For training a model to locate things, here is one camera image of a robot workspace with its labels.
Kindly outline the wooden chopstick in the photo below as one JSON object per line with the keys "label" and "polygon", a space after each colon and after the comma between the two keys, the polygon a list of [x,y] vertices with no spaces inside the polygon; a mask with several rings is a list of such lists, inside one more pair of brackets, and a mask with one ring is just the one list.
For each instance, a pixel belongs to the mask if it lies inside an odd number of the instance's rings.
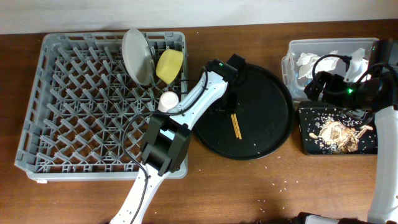
{"label": "wooden chopstick", "polygon": [[238,126],[238,122],[237,122],[237,118],[236,118],[235,114],[231,114],[231,120],[233,122],[233,128],[234,128],[236,138],[241,139],[240,133],[239,133],[239,126]]}
{"label": "wooden chopstick", "polygon": [[236,133],[236,137],[239,140],[242,140],[242,135],[241,135],[241,132],[240,132],[240,128],[239,128],[239,124],[238,124],[238,120],[237,120],[236,114],[232,114],[231,118],[233,120],[233,126],[234,126],[234,131]]}

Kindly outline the white tissue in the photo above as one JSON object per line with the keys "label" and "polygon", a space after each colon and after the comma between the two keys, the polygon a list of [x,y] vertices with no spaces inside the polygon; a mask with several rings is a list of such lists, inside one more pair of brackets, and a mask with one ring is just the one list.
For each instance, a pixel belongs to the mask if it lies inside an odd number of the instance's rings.
{"label": "white tissue", "polygon": [[[312,79],[312,70],[316,61],[320,58],[317,54],[301,53],[296,65],[299,67],[298,79],[307,78]],[[320,71],[330,72],[333,71],[339,61],[338,57],[327,57],[318,62],[315,73]]]}

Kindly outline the food scraps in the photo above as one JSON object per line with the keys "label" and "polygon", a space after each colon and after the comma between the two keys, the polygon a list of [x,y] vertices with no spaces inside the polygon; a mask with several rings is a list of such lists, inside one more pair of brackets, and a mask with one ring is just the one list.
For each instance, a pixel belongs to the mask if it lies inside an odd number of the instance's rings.
{"label": "food scraps", "polygon": [[309,133],[308,136],[324,153],[349,154],[358,151],[360,138],[370,131],[374,131],[372,126],[364,125],[357,130],[340,121],[328,120],[318,133]]}

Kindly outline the pink cup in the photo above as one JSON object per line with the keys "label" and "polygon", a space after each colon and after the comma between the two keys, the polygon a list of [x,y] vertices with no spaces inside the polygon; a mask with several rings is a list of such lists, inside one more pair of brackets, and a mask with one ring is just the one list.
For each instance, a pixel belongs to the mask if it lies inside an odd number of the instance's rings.
{"label": "pink cup", "polygon": [[172,91],[166,91],[160,96],[157,109],[160,112],[166,113],[168,112],[168,110],[177,106],[178,103],[179,103],[178,95]]}

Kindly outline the yellow bowl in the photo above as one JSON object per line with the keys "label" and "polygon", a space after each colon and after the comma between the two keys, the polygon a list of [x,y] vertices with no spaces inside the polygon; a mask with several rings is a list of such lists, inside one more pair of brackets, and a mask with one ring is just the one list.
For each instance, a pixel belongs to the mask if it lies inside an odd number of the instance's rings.
{"label": "yellow bowl", "polygon": [[156,75],[166,84],[171,84],[182,67],[183,58],[183,52],[167,49],[157,63]]}

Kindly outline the grey plate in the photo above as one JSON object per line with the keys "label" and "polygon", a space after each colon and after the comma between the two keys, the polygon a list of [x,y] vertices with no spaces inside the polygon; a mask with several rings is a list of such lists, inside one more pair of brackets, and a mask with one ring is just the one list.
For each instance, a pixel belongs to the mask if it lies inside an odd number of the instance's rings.
{"label": "grey plate", "polygon": [[153,74],[152,54],[146,38],[139,30],[130,29],[124,34],[122,55],[125,68],[133,81],[139,85],[149,85]]}

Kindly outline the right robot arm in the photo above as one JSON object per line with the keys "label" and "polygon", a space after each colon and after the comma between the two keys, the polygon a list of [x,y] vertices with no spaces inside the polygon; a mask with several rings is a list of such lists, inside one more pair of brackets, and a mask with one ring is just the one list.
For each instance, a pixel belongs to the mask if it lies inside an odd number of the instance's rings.
{"label": "right robot arm", "polygon": [[376,188],[369,223],[397,222],[397,41],[373,43],[367,69],[349,80],[312,67],[307,98],[371,114],[377,130]]}

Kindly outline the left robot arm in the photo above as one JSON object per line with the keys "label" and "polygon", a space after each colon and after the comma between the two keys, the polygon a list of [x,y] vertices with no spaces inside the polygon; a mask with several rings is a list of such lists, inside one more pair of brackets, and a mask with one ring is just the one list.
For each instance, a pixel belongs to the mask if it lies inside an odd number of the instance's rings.
{"label": "left robot arm", "polygon": [[184,161],[195,123],[214,102],[225,98],[245,68],[245,59],[237,54],[227,62],[210,60],[202,67],[197,85],[182,101],[169,103],[166,110],[146,113],[150,120],[142,138],[141,160],[132,160],[139,172],[111,223],[143,221],[162,182]]}

